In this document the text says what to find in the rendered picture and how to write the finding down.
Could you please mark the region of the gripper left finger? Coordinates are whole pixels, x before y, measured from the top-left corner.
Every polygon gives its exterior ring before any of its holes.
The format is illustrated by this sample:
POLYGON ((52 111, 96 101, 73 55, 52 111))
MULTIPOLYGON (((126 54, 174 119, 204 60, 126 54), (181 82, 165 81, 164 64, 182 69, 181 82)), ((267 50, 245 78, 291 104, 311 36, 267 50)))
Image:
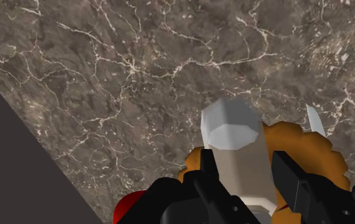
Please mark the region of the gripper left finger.
POLYGON ((200 169, 183 181, 162 177, 135 201, 116 224, 260 224, 219 180, 212 150, 200 150, 200 169))

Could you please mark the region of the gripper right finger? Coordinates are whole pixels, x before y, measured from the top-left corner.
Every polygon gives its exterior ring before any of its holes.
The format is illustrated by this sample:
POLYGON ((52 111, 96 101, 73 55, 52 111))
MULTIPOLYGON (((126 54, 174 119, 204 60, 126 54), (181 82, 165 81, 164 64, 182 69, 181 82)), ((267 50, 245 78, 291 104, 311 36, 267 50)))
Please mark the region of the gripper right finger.
POLYGON ((343 190, 328 178, 305 172, 285 151, 274 151, 272 176, 301 224, 355 224, 355 185, 343 190))

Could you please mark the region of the orange scalloped plate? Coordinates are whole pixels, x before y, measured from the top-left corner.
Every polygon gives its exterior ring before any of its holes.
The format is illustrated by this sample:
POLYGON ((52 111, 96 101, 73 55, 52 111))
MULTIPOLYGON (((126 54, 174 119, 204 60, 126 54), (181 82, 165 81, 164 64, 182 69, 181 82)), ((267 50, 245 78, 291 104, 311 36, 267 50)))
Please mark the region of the orange scalloped plate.
MULTIPOLYGON (((265 141, 270 162, 274 150, 285 151, 305 172, 318 174, 331 180, 336 186, 350 190, 351 182, 344 174, 348 166, 340 152, 332 150, 332 143, 317 132, 304 132, 299 124, 277 122, 268 126, 263 122, 265 141)), ((177 174, 183 182, 188 171, 200 169, 200 151, 196 147, 185 159, 186 167, 177 174)), ((301 224, 301 216, 287 207, 277 189, 277 211, 272 215, 272 224, 301 224)))

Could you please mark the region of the silver knife blade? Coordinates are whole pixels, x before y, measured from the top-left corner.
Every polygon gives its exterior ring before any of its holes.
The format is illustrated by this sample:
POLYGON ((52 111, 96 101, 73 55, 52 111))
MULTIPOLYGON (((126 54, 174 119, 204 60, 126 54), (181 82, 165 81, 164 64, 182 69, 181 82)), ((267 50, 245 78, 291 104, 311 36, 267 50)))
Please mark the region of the silver knife blade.
POLYGON ((316 109, 312 106, 306 105, 307 116, 310 123, 311 131, 321 134, 323 137, 326 137, 326 132, 324 130, 323 123, 316 109))

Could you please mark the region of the red round object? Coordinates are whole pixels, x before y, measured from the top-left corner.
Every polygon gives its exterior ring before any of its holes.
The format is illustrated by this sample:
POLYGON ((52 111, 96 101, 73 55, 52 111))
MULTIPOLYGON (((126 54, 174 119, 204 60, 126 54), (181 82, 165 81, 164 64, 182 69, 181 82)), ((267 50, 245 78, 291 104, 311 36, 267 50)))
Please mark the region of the red round object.
POLYGON ((129 209, 143 196, 146 190, 136 191, 124 196, 116 205, 113 213, 113 224, 117 224, 129 209))

